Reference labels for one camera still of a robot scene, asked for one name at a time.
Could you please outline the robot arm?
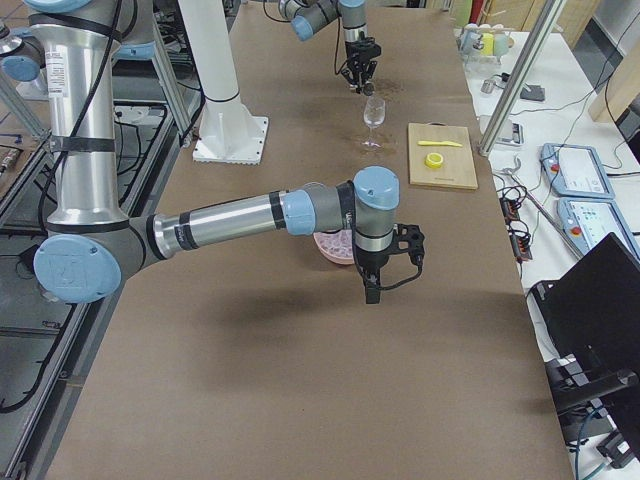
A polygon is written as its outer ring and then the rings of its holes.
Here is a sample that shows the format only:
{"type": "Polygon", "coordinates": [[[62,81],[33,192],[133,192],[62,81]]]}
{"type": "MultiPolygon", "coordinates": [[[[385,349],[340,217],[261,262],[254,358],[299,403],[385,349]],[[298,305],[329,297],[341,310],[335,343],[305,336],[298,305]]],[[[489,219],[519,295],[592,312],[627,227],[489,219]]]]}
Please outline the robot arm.
{"type": "Polygon", "coordinates": [[[336,20],[342,23],[346,60],[337,71],[352,91],[365,96],[375,92],[373,83],[381,46],[368,34],[365,1],[279,1],[281,17],[289,21],[301,41],[336,20]]]}
{"type": "Polygon", "coordinates": [[[365,300],[379,302],[381,271],[399,253],[401,232],[399,181],[387,168],[364,168],[338,186],[310,183],[173,215],[156,211],[185,139],[179,125],[197,134],[198,161],[256,165],[263,156],[269,121],[241,100],[221,2],[178,3],[200,89],[183,114],[171,108],[182,92],[165,90],[142,126],[121,119],[112,65],[161,50],[153,3],[30,1],[27,9],[37,52],[29,68],[45,76],[51,121],[51,159],[34,175],[44,238],[33,270],[46,292],[92,303],[180,252],[276,230],[347,231],[365,300]]]}

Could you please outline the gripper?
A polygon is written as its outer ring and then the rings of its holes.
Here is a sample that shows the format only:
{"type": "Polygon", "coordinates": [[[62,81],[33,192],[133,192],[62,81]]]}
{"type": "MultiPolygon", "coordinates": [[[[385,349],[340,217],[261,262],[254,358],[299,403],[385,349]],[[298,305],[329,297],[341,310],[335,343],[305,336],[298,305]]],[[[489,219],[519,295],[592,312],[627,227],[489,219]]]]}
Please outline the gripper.
{"type": "Polygon", "coordinates": [[[365,302],[379,304],[381,301],[381,269],[386,265],[386,254],[383,251],[370,252],[358,249],[357,264],[365,281],[365,302]]]}
{"type": "Polygon", "coordinates": [[[378,62],[373,60],[381,55],[381,46],[375,40],[359,40],[346,43],[347,60],[342,66],[342,76],[347,81],[349,89],[353,93],[360,93],[363,90],[374,90],[373,77],[378,62]],[[359,73],[353,68],[351,63],[362,63],[361,87],[359,84],[359,73]]]}

